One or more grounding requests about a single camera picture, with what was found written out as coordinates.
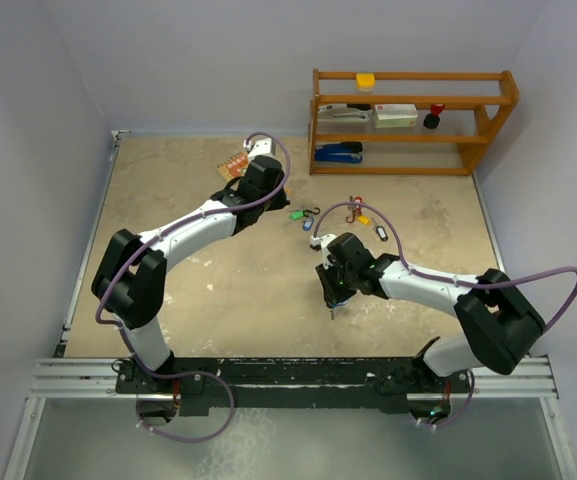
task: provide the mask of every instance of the red object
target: red object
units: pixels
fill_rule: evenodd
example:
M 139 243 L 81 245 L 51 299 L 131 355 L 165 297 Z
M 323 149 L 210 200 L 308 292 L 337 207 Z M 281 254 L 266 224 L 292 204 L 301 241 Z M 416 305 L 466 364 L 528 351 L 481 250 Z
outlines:
M 356 203 L 364 203 L 364 199 L 361 197 L 354 197 L 352 199 L 353 202 Z M 361 207 L 348 205 L 348 210 L 350 210 L 350 215 L 346 217 L 346 223 L 352 223 L 355 221 L 355 218 L 361 215 Z
M 443 103 L 436 103 L 430 106 L 430 113 L 436 117 L 444 111 L 444 108 L 446 108 L 446 106 Z

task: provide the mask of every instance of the gray wall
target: gray wall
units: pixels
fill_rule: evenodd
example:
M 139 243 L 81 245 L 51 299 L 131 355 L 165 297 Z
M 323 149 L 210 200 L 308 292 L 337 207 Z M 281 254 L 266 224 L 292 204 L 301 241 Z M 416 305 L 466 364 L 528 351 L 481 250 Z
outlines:
M 577 2 L 549 2 L 511 69 L 522 99 L 477 173 L 504 262 L 517 276 L 577 265 Z M 552 315 L 572 282 L 525 290 Z M 577 302 L 569 312 L 538 350 L 551 354 L 577 447 Z
M 312 69 L 502 70 L 545 0 L 45 0 L 113 128 L 305 133 Z
M 0 0 L 0 477 L 37 357 L 52 354 L 111 137 L 38 0 Z

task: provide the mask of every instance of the orange wooden shelf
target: orange wooden shelf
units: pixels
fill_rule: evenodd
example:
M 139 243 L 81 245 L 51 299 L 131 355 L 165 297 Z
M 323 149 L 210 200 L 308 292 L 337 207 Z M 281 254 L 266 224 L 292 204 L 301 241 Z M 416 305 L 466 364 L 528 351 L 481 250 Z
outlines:
M 470 175 L 477 167 L 501 130 L 515 105 L 519 101 L 519 90 L 509 71 L 487 72 L 374 72 L 377 85 L 390 81 L 450 81 L 450 82 L 495 82 L 499 86 L 499 95 L 403 95 L 399 94 L 362 94 L 362 93 L 323 93 L 321 82 L 345 80 L 354 81 L 356 72 L 319 72 L 313 71 L 313 98 L 310 102 L 310 124 L 308 126 L 310 147 L 310 173 L 330 174 L 431 174 L 431 175 Z M 414 128 L 378 129 L 372 120 L 365 124 L 334 124 L 319 122 L 317 112 L 320 105 L 330 103 L 412 103 L 418 110 L 428 110 L 430 105 L 443 103 L 446 111 L 442 113 L 442 123 L 437 130 L 428 130 L 419 123 Z M 486 105 L 497 106 L 497 112 L 489 118 Z M 467 134 L 462 131 L 450 131 L 446 127 L 445 117 L 452 111 L 467 111 L 474 117 L 474 131 Z M 461 167 L 324 167 L 315 164 L 315 147 L 318 142 L 408 142 L 408 143 L 454 143 L 461 157 Z

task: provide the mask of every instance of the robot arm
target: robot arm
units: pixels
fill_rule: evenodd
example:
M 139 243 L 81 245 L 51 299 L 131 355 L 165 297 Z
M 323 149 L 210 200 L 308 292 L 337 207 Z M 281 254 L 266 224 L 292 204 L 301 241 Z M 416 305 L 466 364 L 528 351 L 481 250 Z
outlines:
M 351 233 L 313 237 L 311 247 L 323 256 L 316 271 L 330 309 L 344 305 L 359 290 L 364 295 L 409 300 L 459 320 L 463 333 L 434 339 L 418 355 L 436 376 L 482 365 L 507 375 L 545 330 L 543 319 L 517 288 L 475 290 L 457 285 L 457 280 L 480 284 L 508 280 L 498 270 L 475 276 L 414 267 L 453 278 L 451 285 L 413 275 L 396 255 L 374 258 Z
M 159 238 L 134 264 L 136 271 L 126 272 L 121 277 L 106 304 L 106 308 L 123 323 L 130 344 L 150 370 L 166 373 L 174 361 L 157 319 L 163 304 L 166 274 L 189 255 L 253 225 L 265 211 L 279 210 L 290 203 L 282 190 L 257 207 L 226 211 L 229 207 L 261 199 L 279 184 L 284 172 L 274 154 L 275 146 L 271 139 L 257 141 L 248 155 L 249 166 L 239 179 L 237 189 L 232 188 L 236 182 L 229 182 L 197 210 L 182 217 L 200 214 L 197 220 L 172 234 L 162 236 L 163 231 L 181 219 L 138 235 L 121 230 L 111 238 L 92 284 L 94 295 L 100 299 L 126 260 L 145 243 Z M 203 215 L 203 212 L 216 209 L 224 211 Z

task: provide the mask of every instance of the key tag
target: key tag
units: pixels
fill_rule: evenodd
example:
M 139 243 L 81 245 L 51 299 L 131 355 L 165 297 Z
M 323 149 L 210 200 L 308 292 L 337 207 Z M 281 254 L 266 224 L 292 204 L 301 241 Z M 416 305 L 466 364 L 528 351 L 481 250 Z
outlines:
M 386 229 L 377 223 L 377 221 L 374 219 L 372 219 L 372 224 L 375 227 L 375 233 L 377 234 L 377 236 L 379 237 L 379 240 L 381 240 L 382 242 L 387 242 L 388 241 L 388 233 L 386 233 Z
M 312 228 L 314 224 L 315 224 L 315 217 L 306 217 L 306 220 L 304 220 L 302 228 L 307 232 Z

